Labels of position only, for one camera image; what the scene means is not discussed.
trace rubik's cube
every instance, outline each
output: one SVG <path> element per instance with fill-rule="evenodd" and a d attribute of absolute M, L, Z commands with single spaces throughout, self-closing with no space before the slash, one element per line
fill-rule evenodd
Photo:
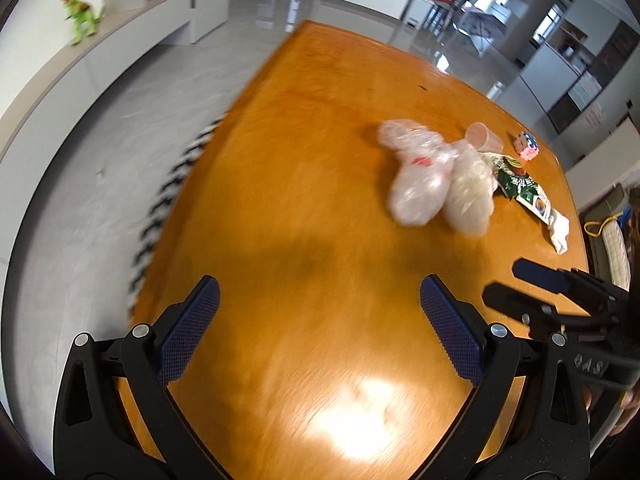
<path fill-rule="evenodd" d="M 527 131 L 516 137 L 513 147 L 524 160 L 531 160 L 540 152 L 536 138 Z"/>

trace wooden table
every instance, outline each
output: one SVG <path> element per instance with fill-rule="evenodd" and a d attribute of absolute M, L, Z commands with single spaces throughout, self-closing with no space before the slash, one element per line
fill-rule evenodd
<path fill-rule="evenodd" d="M 393 118 L 448 141 L 482 121 L 511 155 L 510 136 L 523 129 L 420 59 L 305 22 L 244 90 L 167 221 L 134 322 L 155 320 L 203 274 L 220 281 L 222 306 L 170 389 L 236 480 L 409 478 L 470 391 L 420 309 L 420 280 L 437 273 L 487 321 L 525 335 L 483 306 L 482 288 L 501 280 L 554 301 L 511 276 L 514 260 L 587 268 L 568 186 L 544 146 L 526 167 L 571 222 L 564 255 L 501 196 L 481 238 L 453 232 L 441 215 L 423 228 L 396 224 L 385 202 L 398 163 L 376 138 Z"/>

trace clear plastic cup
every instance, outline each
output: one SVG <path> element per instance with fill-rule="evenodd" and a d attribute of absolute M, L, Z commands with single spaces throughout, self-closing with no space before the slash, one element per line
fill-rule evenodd
<path fill-rule="evenodd" d="M 481 153 L 502 153 L 504 147 L 502 139 L 483 123 L 473 123 L 469 126 L 466 129 L 465 139 L 477 152 Z"/>

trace green dinosaur toy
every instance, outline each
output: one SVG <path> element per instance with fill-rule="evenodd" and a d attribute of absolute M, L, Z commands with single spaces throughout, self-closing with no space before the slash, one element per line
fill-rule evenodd
<path fill-rule="evenodd" d="M 80 0 L 62 0 L 65 4 L 66 10 L 69 15 L 66 17 L 68 20 L 74 20 L 74 30 L 76 32 L 76 38 L 72 41 L 72 45 L 77 45 L 84 38 L 86 33 L 88 36 L 93 36 L 97 31 L 95 26 L 100 23 L 104 7 L 100 11 L 98 16 L 94 15 L 94 11 L 87 2 Z"/>

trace silver bolt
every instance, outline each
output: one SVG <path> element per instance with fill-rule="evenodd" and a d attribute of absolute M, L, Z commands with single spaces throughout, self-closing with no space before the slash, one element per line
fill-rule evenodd
<path fill-rule="evenodd" d="M 491 325 L 491 333 L 496 337 L 506 337 L 508 334 L 507 329 L 501 324 Z"/>
<path fill-rule="evenodd" d="M 78 334 L 74 339 L 74 343 L 76 346 L 85 345 L 89 341 L 89 336 L 87 334 Z"/>
<path fill-rule="evenodd" d="M 144 337 L 149 333 L 149 325 L 145 325 L 145 324 L 136 325 L 135 327 L 133 327 L 133 330 L 131 331 L 131 333 L 133 334 L 133 337 Z"/>
<path fill-rule="evenodd" d="M 558 332 L 551 336 L 551 341 L 553 341 L 554 344 L 557 344 L 558 346 L 564 346 L 566 343 L 566 339 L 564 338 L 564 336 L 562 334 L 559 334 Z"/>

